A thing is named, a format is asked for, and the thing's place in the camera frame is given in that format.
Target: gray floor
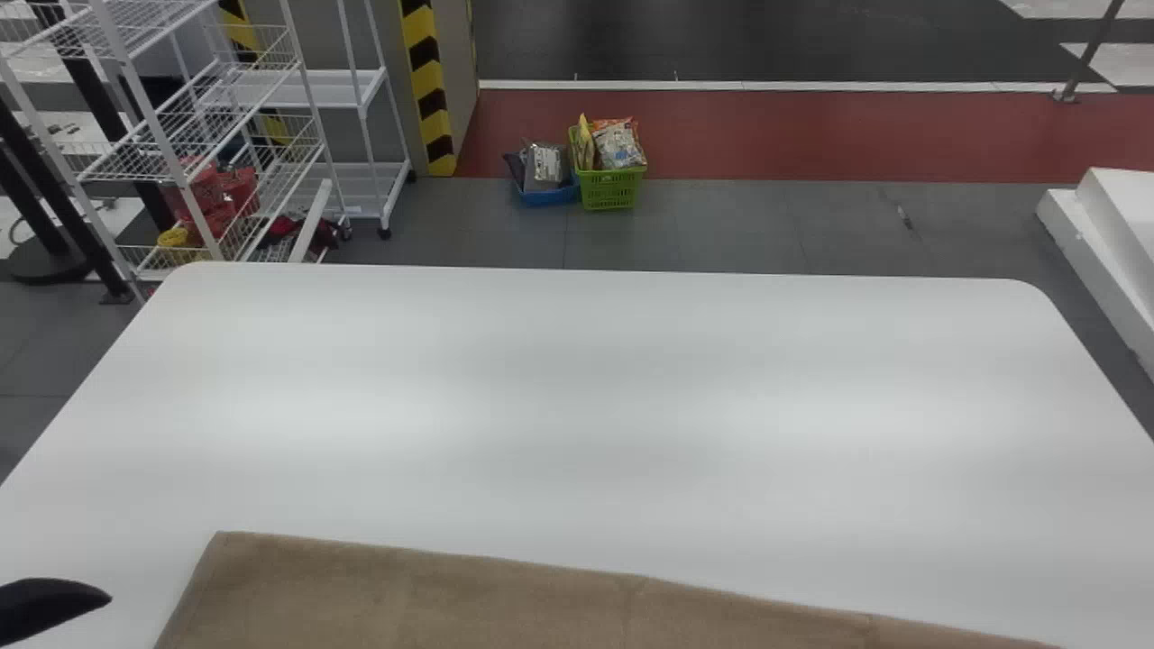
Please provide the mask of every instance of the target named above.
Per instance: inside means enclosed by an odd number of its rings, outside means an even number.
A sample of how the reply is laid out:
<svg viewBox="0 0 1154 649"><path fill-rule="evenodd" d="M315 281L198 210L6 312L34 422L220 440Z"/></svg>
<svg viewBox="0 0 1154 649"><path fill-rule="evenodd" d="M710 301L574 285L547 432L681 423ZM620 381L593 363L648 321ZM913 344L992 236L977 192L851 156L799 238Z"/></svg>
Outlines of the gray floor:
<svg viewBox="0 0 1154 649"><path fill-rule="evenodd" d="M1043 191L649 180L631 212L587 214L524 209L501 180L424 179L402 194L391 241L358 223L329 261L1018 278L1054 300L1154 432L1154 386L1033 216ZM0 479L135 313L99 306L100 294L0 282Z"/></svg>

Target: beige fabric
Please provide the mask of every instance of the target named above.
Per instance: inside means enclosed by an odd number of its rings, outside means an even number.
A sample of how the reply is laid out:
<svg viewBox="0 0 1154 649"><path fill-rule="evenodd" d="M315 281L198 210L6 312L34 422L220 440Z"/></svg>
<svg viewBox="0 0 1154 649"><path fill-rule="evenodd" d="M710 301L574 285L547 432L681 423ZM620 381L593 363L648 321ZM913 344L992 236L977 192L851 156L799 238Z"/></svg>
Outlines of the beige fabric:
<svg viewBox="0 0 1154 649"><path fill-rule="evenodd" d="M572 570L217 534L157 649L1041 649L1046 646Z"/></svg>

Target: black stand base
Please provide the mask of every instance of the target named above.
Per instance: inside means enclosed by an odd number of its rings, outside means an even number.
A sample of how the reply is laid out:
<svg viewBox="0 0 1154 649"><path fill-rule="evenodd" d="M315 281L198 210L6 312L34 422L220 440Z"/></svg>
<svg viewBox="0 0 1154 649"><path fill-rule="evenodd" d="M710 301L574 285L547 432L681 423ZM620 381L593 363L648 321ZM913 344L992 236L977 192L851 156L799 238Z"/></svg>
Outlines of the black stand base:
<svg viewBox="0 0 1154 649"><path fill-rule="evenodd" d="M48 254L36 237L16 246L8 255L7 268L12 278L31 285L82 281L92 271L92 264L70 239L65 240L68 243L68 253L62 255Z"/></svg>
<svg viewBox="0 0 1154 649"><path fill-rule="evenodd" d="M1050 92L1050 98L1059 104L1080 104L1077 95L1066 95L1061 88Z"/></svg>

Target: black floor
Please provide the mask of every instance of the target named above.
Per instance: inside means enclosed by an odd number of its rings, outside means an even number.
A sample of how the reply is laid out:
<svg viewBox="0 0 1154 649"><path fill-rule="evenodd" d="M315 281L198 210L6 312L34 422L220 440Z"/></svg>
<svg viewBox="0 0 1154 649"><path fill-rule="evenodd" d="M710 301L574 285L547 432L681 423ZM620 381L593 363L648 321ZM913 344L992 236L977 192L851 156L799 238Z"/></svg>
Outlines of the black floor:
<svg viewBox="0 0 1154 649"><path fill-rule="evenodd" d="M474 2L482 79L1061 81L1094 21L1029 21L998 0ZM1116 42L1154 42L1119 21ZM1089 75L1088 81L1101 81Z"/></svg>

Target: table top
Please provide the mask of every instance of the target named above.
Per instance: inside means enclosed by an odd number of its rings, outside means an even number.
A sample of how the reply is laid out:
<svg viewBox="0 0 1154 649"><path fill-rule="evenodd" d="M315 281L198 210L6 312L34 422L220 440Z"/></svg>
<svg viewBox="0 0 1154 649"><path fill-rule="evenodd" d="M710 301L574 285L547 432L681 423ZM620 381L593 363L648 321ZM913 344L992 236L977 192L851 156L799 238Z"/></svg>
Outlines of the table top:
<svg viewBox="0 0 1154 649"><path fill-rule="evenodd" d="M0 582L148 649L217 530L1154 637L1154 445L1001 279L200 263L0 485Z"/></svg>

